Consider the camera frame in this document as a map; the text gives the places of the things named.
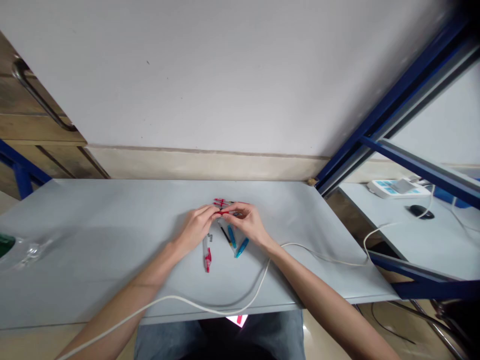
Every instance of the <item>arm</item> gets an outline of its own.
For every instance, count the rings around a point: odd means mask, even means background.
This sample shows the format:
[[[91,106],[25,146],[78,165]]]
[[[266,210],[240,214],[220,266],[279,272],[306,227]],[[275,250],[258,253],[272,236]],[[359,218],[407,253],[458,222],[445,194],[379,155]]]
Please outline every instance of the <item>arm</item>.
[[[151,303],[175,265],[207,235],[212,221],[220,216],[215,214],[217,211],[215,206],[205,205],[189,212],[180,235],[168,243],[145,269],[90,320],[57,359]],[[116,359],[132,337],[144,313],[133,317],[70,359]]]
[[[222,216],[242,230],[271,258],[315,320],[352,359],[400,359],[353,306],[269,236],[255,206],[235,203],[224,211],[242,214],[239,217],[229,214]]]

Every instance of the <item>black mouse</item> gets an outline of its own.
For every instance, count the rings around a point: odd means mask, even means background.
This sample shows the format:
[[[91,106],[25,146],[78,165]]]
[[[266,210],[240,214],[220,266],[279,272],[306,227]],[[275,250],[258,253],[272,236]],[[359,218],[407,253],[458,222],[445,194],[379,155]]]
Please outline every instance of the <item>black mouse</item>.
[[[408,208],[408,210],[410,210],[410,212],[417,217],[419,215],[422,215],[425,212],[425,210],[427,210],[427,208],[421,205],[412,205]],[[434,217],[435,215],[431,211],[428,211],[420,219],[428,220],[428,219],[433,219]]]

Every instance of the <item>metal handle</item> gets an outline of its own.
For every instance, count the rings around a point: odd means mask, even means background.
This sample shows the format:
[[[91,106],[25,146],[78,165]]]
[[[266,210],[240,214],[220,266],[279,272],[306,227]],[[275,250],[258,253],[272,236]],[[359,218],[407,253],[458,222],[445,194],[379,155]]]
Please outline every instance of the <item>metal handle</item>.
[[[76,132],[78,131],[77,128],[72,125],[72,124],[66,124],[62,121],[60,116],[57,115],[57,113],[52,109],[50,105],[47,104],[47,102],[44,100],[43,97],[40,96],[37,90],[32,86],[32,84],[29,83],[27,77],[25,76],[25,72],[27,70],[30,70],[29,66],[27,63],[21,59],[18,58],[13,62],[13,65],[11,67],[11,72],[13,76],[20,82],[20,84],[23,85],[23,87],[30,93],[30,95],[33,96],[33,98],[36,100],[37,103],[40,104],[40,106],[46,111],[48,115],[58,124],[62,129],[65,129],[67,131],[71,132]]]

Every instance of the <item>blue pen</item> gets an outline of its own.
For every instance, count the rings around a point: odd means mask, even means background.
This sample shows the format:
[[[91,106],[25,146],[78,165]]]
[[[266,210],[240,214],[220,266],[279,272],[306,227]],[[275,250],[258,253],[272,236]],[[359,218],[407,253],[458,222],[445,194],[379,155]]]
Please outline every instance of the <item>blue pen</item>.
[[[236,253],[236,256],[235,256],[235,259],[238,258],[245,250],[245,248],[247,247],[247,245],[249,244],[249,238],[246,237],[245,240],[243,240],[243,242],[241,243],[241,246],[240,248],[238,249],[238,252]]]
[[[228,225],[228,235],[230,235],[230,241],[231,244],[233,245],[233,248],[237,248],[237,242],[235,241],[235,236],[234,236],[234,230],[232,229],[231,225]]]

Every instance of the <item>tabletop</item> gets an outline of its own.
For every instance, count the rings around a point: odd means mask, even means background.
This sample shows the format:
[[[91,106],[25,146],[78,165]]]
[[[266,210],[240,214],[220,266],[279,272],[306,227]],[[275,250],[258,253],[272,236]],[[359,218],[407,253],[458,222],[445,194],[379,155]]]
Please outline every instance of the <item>tabletop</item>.
[[[300,243],[349,263],[365,260],[316,189],[301,182],[51,180],[0,216],[2,233],[52,240],[29,267],[0,273],[0,329],[87,322],[174,237],[189,210],[214,198],[257,205],[279,244]],[[173,269],[157,297],[178,295],[220,311],[241,309],[250,301],[266,256],[252,243],[235,259],[218,225],[210,230],[210,273],[200,245]],[[371,263],[349,266],[318,259],[298,246],[285,249],[352,304],[398,299]],[[300,307],[286,279],[271,266],[244,313]],[[217,316],[169,299],[148,309],[142,324]]]
[[[375,228],[401,223],[379,230],[401,259],[453,279],[480,279],[480,233],[464,229],[451,204],[434,197],[430,210],[435,218],[415,219],[406,208],[415,204],[426,208],[429,197],[382,199],[365,184],[355,183],[343,183],[339,189]],[[456,207],[455,213],[466,226],[480,228],[476,208]]]

